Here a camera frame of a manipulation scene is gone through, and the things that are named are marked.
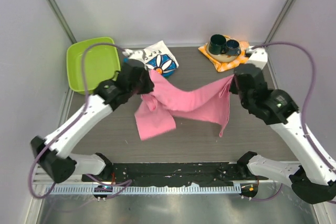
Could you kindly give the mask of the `orange checkered cloth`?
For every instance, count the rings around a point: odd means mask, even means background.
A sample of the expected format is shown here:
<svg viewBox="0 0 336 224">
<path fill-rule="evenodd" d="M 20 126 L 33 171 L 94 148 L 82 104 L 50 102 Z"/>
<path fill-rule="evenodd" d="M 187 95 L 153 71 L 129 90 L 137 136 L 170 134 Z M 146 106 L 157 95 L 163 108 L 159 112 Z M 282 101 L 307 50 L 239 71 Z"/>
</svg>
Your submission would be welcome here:
<svg viewBox="0 0 336 224">
<path fill-rule="evenodd" d="M 214 65 L 217 72 L 224 72 L 230 69 L 234 69 L 240 64 L 247 62 L 246 49 L 250 46 L 249 42 L 239 40 L 239 47 L 241 53 L 238 56 L 229 56 L 226 54 L 214 55 L 208 51 L 210 41 L 200 46 L 198 50 Z"/>
</svg>

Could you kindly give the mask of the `dark blue mug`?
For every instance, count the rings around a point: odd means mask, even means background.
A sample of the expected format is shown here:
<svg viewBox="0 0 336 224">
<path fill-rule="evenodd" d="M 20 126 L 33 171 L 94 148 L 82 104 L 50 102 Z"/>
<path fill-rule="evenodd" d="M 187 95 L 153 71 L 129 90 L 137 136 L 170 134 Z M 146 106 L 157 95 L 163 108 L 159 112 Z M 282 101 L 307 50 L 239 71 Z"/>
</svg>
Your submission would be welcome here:
<svg viewBox="0 0 336 224">
<path fill-rule="evenodd" d="M 237 40 L 230 39 L 226 42 L 226 55 L 239 56 L 241 53 L 240 43 Z"/>
</svg>

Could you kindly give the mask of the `pink t shirt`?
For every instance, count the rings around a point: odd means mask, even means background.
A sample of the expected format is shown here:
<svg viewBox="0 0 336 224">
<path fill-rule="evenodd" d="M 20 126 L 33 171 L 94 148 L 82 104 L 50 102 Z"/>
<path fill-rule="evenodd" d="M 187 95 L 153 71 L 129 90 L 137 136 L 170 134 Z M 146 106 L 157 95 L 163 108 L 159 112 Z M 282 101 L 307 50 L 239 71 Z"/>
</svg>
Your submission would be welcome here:
<svg viewBox="0 0 336 224">
<path fill-rule="evenodd" d="M 154 70 L 150 78 L 154 90 L 141 95 L 142 102 L 134 114 L 140 140 L 176 129 L 175 117 L 218 124 L 219 136 L 223 136 L 229 121 L 232 75 L 193 91 L 178 89 Z"/>
</svg>

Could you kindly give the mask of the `lime green plastic tub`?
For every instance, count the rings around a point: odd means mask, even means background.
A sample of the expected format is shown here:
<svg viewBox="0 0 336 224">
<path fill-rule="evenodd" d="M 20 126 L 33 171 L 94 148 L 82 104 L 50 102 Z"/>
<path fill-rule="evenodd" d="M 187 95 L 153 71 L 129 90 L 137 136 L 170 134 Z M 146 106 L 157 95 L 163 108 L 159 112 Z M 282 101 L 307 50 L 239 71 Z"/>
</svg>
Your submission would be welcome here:
<svg viewBox="0 0 336 224">
<path fill-rule="evenodd" d="M 72 91 L 84 94 L 81 58 L 83 52 L 91 45 L 101 42 L 114 43 L 110 37 L 98 37 L 80 41 L 67 49 L 66 63 L 69 87 Z M 112 78 L 120 70 L 117 49 L 112 46 L 97 46 L 90 49 L 85 57 L 85 74 L 90 93 L 104 80 Z"/>
</svg>

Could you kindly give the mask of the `dark green mug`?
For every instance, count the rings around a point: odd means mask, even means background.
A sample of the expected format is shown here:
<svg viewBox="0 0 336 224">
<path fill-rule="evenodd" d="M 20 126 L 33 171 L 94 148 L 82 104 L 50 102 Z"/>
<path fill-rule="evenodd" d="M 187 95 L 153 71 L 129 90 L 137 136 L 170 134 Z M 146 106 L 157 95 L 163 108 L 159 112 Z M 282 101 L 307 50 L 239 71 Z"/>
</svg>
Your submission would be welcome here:
<svg viewBox="0 0 336 224">
<path fill-rule="evenodd" d="M 208 51 L 213 55 L 226 53 L 226 37 L 220 34 L 212 35 L 208 44 Z"/>
</svg>

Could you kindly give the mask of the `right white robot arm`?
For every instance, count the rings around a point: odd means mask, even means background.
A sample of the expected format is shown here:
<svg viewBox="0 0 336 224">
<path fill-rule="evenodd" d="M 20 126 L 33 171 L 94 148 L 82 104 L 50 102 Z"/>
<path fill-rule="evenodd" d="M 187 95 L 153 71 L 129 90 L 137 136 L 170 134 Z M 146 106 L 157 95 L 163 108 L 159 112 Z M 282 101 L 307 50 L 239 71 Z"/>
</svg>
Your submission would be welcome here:
<svg viewBox="0 0 336 224">
<path fill-rule="evenodd" d="M 280 89 L 269 89 L 263 71 L 250 63 L 234 70 L 230 91 L 239 96 L 249 114 L 261 119 L 284 140 L 300 162 L 278 162 L 249 151 L 237 161 L 239 177 L 276 180 L 312 205 L 335 200 L 335 171 L 330 166 L 333 160 L 302 124 L 291 96 Z"/>
</svg>

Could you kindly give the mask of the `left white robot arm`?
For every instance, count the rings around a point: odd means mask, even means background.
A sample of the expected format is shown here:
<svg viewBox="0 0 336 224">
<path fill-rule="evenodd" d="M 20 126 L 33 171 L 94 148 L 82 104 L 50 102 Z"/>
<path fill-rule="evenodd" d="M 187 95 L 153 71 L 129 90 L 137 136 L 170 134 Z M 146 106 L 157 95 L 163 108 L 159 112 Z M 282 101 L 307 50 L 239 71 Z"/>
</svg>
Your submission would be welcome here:
<svg viewBox="0 0 336 224">
<path fill-rule="evenodd" d="M 99 83 L 93 94 L 86 96 L 81 109 L 61 127 L 45 138 L 36 136 L 31 140 L 38 164 L 53 182 L 62 183 L 72 175 L 94 176 L 102 182 L 111 177 L 113 165 L 104 155 L 79 155 L 72 150 L 98 122 L 127 103 L 133 95 L 153 91 L 149 69 L 141 61 L 127 60 L 117 78 Z"/>
</svg>

